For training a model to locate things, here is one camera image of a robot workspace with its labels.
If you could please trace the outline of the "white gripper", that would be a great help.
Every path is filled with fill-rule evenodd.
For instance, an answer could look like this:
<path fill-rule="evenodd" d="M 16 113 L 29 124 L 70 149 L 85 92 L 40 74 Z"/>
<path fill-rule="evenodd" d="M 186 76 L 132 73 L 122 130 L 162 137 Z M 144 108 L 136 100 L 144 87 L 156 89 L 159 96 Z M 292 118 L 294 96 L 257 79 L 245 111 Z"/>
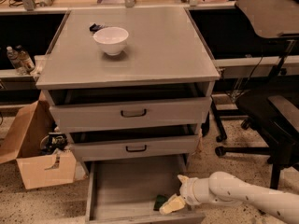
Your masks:
<path fill-rule="evenodd" d="M 160 207 L 159 212 L 162 215 L 168 215 L 181 210 L 185 207 L 185 204 L 199 204 L 193 191 L 196 178 L 188 178 L 186 175 L 178 175 L 178 180 L 181 182 L 181 187 L 179 189 L 180 195 L 172 195 L 168 201 Z"/>

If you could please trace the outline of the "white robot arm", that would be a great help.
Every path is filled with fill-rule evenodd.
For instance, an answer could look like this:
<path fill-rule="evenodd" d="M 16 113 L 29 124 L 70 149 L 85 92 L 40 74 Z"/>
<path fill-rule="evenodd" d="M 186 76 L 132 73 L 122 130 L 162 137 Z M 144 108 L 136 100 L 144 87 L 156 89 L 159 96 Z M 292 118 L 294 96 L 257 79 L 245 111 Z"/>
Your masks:
<path fill-rule="evenodd" d="M 249 203 L 287 224 L 299 224 L 299 196 L 281 190 L 252 185 L 234 175 L 215 172 L 208 178 L 178 175 L 179 195 L 172 195 L 159 209 L 162 215 L 181 210 L 186 204 L 233 205 Z"/>

